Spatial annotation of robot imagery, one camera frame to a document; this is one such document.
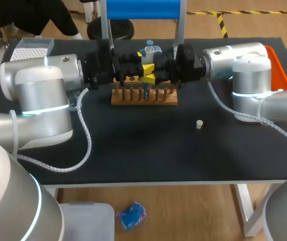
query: wooden peg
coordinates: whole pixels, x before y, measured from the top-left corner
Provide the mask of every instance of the wooden peg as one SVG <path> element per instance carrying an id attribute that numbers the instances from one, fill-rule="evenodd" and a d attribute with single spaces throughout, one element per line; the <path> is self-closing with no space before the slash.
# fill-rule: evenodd
<path id="1" fill-rule="evenodd" d="M 125 100 L 125 88 L 122 88 L 122 101 Z"/>
<path id="2" fill-rule="evenodd" d="M 130 101 L 133 101 L 133 87 L 130 88 Z"/>
<path id="3" fill-rule="evenodd" d="M 139 101 L 141 101 L 142 95 L 143 95 L 142 87 L 140 87 L 140 88 L 139 88 Z"/>
<path id="4" fill-rule="evenodd" d="M 165 101 L 167 99 L 167 90 L 168 90 L 168 88 L 164 88 L 163 101 Z"/>
<path id="5" fill-rule="evenodd" d="M 151 92 L 151 88 L 148 88 L 148 92 L 147 92 L 147 101 L 150 100 L 150 92 Z"/>
<path id="6" fill-rule="evenodd" d="M 158 101 L 159 98 L 159 89 L 155 88 L 155 101 Z"/>
<path id="7" fill-rule="evenodd" d="M 170 94 L 173 94 L 174 89 L 175 89 L 174 84 L 171 84 Z"/>
<path id="8" fill-rule="evenodd" d="M 115 83 L 114 93 L 116 96 L 119 96 L 119 83 L 118 82 Z"/>

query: blue chair backrest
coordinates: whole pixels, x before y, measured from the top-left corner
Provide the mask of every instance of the blue chair backrest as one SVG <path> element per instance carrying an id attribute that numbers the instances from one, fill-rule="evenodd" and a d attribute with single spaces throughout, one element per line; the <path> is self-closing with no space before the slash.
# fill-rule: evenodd
<path id="1" fill-rule="evenodd" d="M 108 19 L 179 19 L 180 0 L 106 0 Z"/>

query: white spiral cable wrap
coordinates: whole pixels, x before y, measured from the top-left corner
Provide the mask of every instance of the white spiral cable wrap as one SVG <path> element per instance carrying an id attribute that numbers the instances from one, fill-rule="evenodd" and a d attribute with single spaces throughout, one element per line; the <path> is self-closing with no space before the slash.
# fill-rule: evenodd
<path id="1" fill-rule="evenodd" d="M 85 154 L 83 159 L 78 164 L 76 164 L 73 167 L 69 167 L 69 168 L 57 168 L 57 167 L 52 167 L 50 165 L 47 165 L 47 164 L 45 164 L 43 162 L 40 162 L 40 161 L 38 161 L 38 160 L 36 160 L 34 158 L 31 158 L 31 157 L 27 157 L 27 156 L 23 156 L 23 155 L 17 155 L 17 158 L 21 159 L 21 160 L 24 160 L 24 161 L 28 161 L 28 162 L 34 163 L 34 164 L 36 164 L 36 165 L 38 165 L 40 167 L 43 167 L 43 168 L 45 168 L 47 170 L 52 171 L 52 172 L 65 173 L 65 172 L 72 172 L 72 171 L 75 171 L 76 169 L 80 168 L 88 160 L 89 155 L 91 153 L 91 149 L 92 149 L 91 136 L 90 136 L 89 131 L 87 129 L 86 123 L 85 123 L 85 121 L 83 119 L 82 111 L 81 111 L 82 99 L 83 99 L 84 95 L 87 92 L 88 92 L 87 88 L 82 91 L 82 93 L 78 97 L 77 105 L 76 105 L 78 118 L 79 118 L 79 121 L 81 122 L 81 125 L 82 125 L 82 127 L 84 129 L 84 132 L 85 132 L 86 138 L 87 138 L 87 151 L 86 151 L 86 154 Z"/>
<path id="2" fill-rule="evenodd" d="M 279 126 L 277 126 L 276 124 L 274 124 L 272 121 L 268 120 L 268 119 L 265 119 L 263 117 L 260 117 L 260 116 L 254 116 L 254 115 L 251 115 L 251 114 L 245 114 L 245 113 L 241 113 L 241 112 L 237 112 L 233 109 L 230 109 L 229 107 L 225 106 L 221 100 L 218 98 L 214 88 L 213 88 L 213 85 L 210 83 L 210 81 L 208 81 L 208 85 L 209 85 L 209 88 L 210 88 L 210 91 L 212 92 L 215 100 L 218 102 L 218 104 L 223 108 L 225 109 L 226 111 L 232 113 L 232 114 L 236 114 L 236 115 L 240 115 L 242 117 L 246 117 L 246 118 L 251 118 L 251 119 L 255 119 L 257 121 L 259 121 L 260 123 L 264 124 L 264 125 L 267 125 L 267 126 L 270 126 L 272 128 L 274 128 L 275 130 L 277 130 L 278 132 L 280 132 L 282 135 L 284 135 L 286 138 L 287 138 L 287 132 L 284 131 L 282 128 L 280 128 Z"/>

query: white bottle cap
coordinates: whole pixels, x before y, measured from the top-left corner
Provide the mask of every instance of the white bottle cap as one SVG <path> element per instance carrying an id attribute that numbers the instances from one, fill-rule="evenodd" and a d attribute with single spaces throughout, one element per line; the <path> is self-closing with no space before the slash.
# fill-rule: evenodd
<path id="1" fill-rule="evenodd" d="M 203 121 L 201 120 L 201 119 L 199 119 L 198 121 L 197 121 L 197 129 L 200 129 L 202 126 L 203 126 Z"/>

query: black tabletop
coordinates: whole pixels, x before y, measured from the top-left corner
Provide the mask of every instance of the black tabletop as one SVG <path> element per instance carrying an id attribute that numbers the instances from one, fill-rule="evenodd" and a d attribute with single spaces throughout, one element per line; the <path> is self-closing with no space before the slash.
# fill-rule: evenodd
<path id="1" fill-rule="evenodd" d="M 287 75 L 287 50 L 280 38 L 187 39 L 200 53 L 205 48 L 247 42 L 270 45 Z M 155 40 L 169 49 L 173 40 Z M 131 53 L 145 40 L 115 41 L 117 52 Z M 5 61 L 15 45 L 6 53 Z M 96 41 L 55 40 L 51 55 L 75 53 L 80 60 L 97 49 Z M 220 99 L 231 106 L 231 86 L 217 81 Z M 287 139 L 261 124 L 242 123 L 214 100 L 206 81 L 178 91 L 178 106 L 111 106 L 112 86 L 100 86 L 83 98 L 82 112 L 92 138 L 89 160 L 70 173 L 53 173 L 20 161 L 41 184 L 83 184 L 169 181 L 247 181 L 287 179 Z M 20 107 L 5 99 L 0 112 Z M 73 136 L 60 145 L 20 151 L 49 165 L 64 168 L 86 152 L 86 137 L 72 112 Z M 196 121 L 204 125 L 196 129 Z M 278 124 L 287 131 L 287 124 Z"/>

